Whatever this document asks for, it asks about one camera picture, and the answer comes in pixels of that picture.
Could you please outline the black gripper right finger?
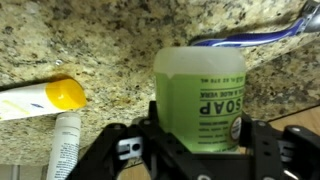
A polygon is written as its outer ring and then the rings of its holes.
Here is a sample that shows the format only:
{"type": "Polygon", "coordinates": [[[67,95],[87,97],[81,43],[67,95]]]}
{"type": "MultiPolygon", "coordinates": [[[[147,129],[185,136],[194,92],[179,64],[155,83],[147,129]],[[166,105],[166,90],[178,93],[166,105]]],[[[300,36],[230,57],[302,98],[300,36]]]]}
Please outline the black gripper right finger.
{"type": "Polygon", "coordinates": [[[241,147],[248,147],[251,144],[251,130],[253,120],[251,117],[243,112],[241,114],[241,131],[239,138],[239,145],[241,147]]]}

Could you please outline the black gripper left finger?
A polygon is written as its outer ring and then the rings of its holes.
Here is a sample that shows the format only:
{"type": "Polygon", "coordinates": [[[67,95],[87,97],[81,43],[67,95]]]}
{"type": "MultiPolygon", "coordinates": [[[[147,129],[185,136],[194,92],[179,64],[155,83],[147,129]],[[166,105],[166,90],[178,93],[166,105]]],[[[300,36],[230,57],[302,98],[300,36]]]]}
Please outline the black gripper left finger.
{"type": "Polygon", "coordinates": [[[147,126],[153,130],[155,133],[158,133],[160,130],[159,127],[159,118],[157,112],[157,104],[155,101],[149,102],[149,110],[148,110],[148,118],[147,118],[147,126]]]}

